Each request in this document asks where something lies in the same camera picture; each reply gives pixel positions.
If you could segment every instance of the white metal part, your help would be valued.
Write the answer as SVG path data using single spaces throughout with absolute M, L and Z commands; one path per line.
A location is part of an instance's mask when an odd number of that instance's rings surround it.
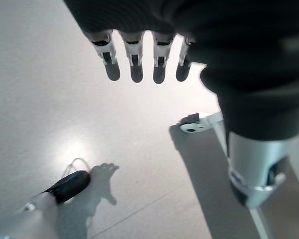
M 183 43 L 181 45 L 180 53 L 179 53 L 179 65 L 184 65 L 184 60 L 187 54 L 187 50 L 189 48 L 189 45 L 187 44 L 186 38 L 184 38 Z
M 221 112 L 204 118 L 199 118 L 199 113 L 195 113 L 183 118 L 179 125 L 180 129 L 186 133 L 198 133 L 213 128 L 214 123 L 223 120 Z
M 116 64 L 116 62 L 117 62 L 116 51 L 115 51 L 114 43 L 113 43 L 113 40 L 112 40 L 112 37 L 110 34 L 108 35 L 107 39 L 105 39 L 105 41 L 107 42 L 107 44 L 104 46 L 97 46 L 94 43 L 92 43 L 92 44 L 93 44 L 97 54 L 99 55 L 99 57 L 102 59 L 104 65 L 107 65 L 108 63 L 104 59 L 103 53 L 109 53 L 110 57 L 111 57 L 112 64 Z
M 134 66 L 132 61 L 132 55 L 138 56 L 138 66 L 142 65 L 142 57 L 143 57 L 143 34 L 141 35 L 141 39 L 136 44 L 127 43 L 123 41 L 126 50 L 126 56 L 129 60 L 130 66 Z
M 158 58 L 164 57 L 164 63 L 162 67 L 166 67 L 167 60 L 169 58 L 169 53 L 171 49 L 171 45 L 173 43 L 173 40 L 168 43 L 168 45 L 158 45 L 158 40 L 155 38 L 155 35 L 153 34 L 154 39 L 154 66 L 158 67 Z

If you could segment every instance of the silver metal arm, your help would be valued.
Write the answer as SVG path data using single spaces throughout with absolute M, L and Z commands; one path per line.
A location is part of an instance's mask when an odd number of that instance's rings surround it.
M 260 206 L 285 181 L 289 142 L 258 141 L 230 133 L 229 177 L 244 206 Z

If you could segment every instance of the black glove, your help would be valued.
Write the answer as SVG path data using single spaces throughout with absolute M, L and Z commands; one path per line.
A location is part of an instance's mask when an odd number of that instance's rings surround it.
M 206 63 L 227 131 L 258 140 L 299 133 L 299 0 L 65 0 L 86 34 L 180 33 Z

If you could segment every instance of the robotic fingers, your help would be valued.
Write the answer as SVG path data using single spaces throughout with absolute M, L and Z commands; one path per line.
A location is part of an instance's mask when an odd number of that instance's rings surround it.
M 119 31 L 119 33 L 123 39 L 126 56 L 130 64 L 131 78 L 135 83 L 139 83 L 143 79 L 142 57 L 144 31 L 134 33 Z M 109 79 L 117 81 L 120 78 L 120 68 L 116 59 L 116 51 L 112 40 L 112 30 L 85 35 L 92 42 L 98 56 L 102 59 Z M 166 65 L 175 34 L 163 34 L 152 31 L 152 35 L 154 43 L 153 80 L 155 83 L 161 84 L 165 79 Z M 179 65 L 176 72 L 176 78 L 180 82 L 186 80 L 189 73 L 191 61 L 188 59 L 186 53 L 190 44 L 191 42 L 188 38 L 183 40 L 179 56 Z

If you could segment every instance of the black fabric sleeve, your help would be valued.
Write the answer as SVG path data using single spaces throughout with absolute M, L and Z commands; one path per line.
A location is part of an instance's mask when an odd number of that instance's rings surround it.
M 196 39 L 192 61 L 218 96 L 227 131 L 258 140 L 299 133 L 299 0 L 157 0 Z

